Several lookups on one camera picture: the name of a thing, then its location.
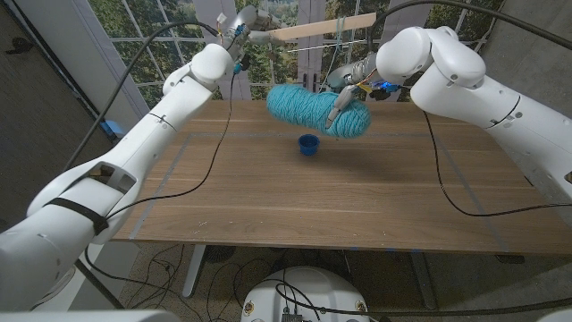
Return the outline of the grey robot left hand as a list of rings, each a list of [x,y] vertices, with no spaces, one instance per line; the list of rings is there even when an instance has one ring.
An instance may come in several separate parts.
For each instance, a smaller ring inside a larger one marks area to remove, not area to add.
[[[227,30],[223,34],[223,45],[229,48],[233,41],[239,41],[242,45],[249,42],[258,46],[267,44],[285,46],[286,42],[271,35],[270,31],[286,27],[285,23],[271,13],[248,5],[228,23]]]

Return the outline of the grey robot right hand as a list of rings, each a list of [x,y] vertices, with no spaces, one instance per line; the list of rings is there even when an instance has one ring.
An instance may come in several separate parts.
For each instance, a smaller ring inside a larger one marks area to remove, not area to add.
[[[339,114],[354,99],[358,84],[367,84],[381,79],[375,65],[376,53],[368,54],[364,59],[346,64],[330,72],[325,84],[340,93],[335,99],[333,108],[326,118],[325,128],[329,129]]]

